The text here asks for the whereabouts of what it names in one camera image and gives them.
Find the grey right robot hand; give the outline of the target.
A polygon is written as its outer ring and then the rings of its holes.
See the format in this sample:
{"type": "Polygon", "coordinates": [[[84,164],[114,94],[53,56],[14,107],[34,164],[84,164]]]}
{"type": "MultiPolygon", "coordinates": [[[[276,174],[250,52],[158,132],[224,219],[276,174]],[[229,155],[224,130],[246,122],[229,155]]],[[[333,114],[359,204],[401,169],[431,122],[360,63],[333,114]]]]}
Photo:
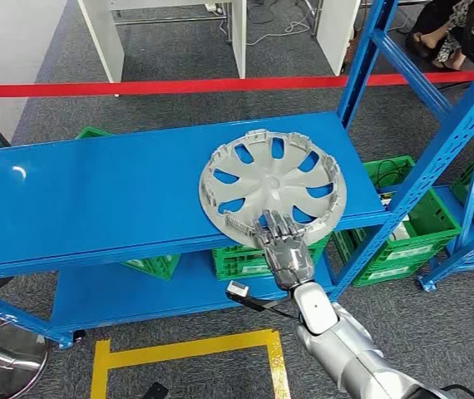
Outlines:
{"type": "Polygon", "coordinates": [[[254,236],[279,288],[290,291],[313,280],[314,263],[303,238],[303,229],[289,215],[276,210],[265,209],[263,216],[266,225],[254,220],[254,236]]]}

